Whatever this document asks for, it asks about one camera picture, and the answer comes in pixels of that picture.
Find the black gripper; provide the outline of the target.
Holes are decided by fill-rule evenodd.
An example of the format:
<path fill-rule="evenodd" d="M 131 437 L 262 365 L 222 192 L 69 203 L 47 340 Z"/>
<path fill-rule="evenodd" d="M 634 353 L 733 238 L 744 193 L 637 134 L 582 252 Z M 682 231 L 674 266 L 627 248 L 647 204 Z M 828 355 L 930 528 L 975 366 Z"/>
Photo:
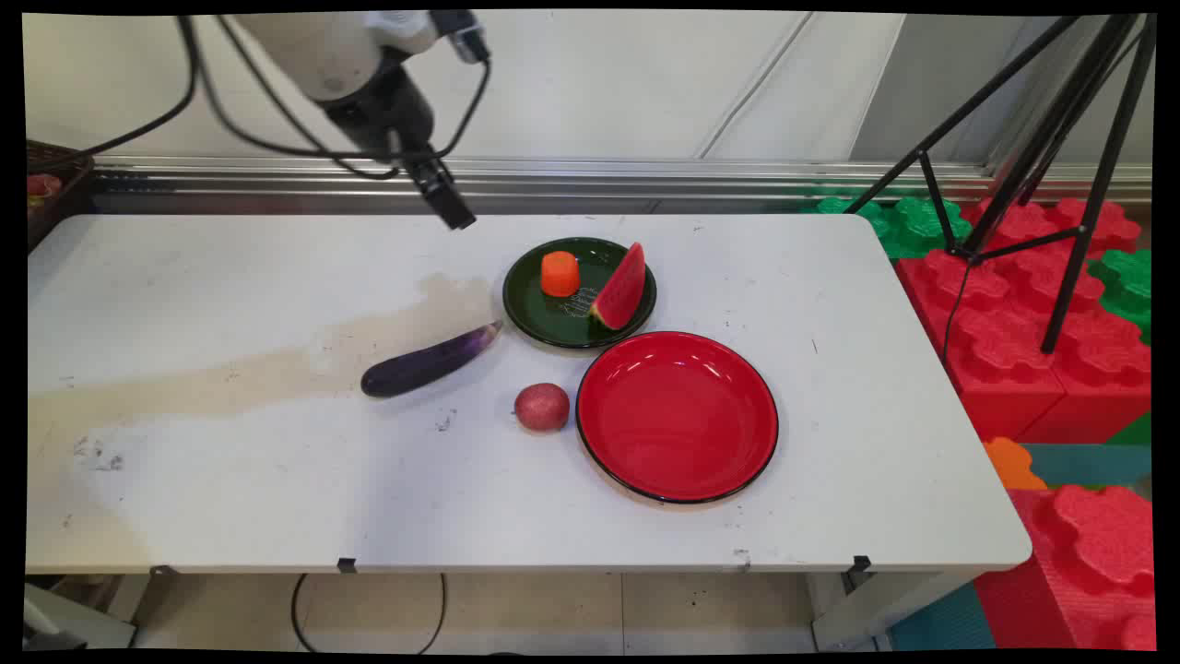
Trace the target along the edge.
<path fill-rule="evenodd" d="M 379 64 L 361 88 L 341 100 L 321 101 L 321 109 L 368 160 L 399 163 L 450 230 L 476 223 L 448 167 L 433 157 L 434 113 L 402 64 Z"/>

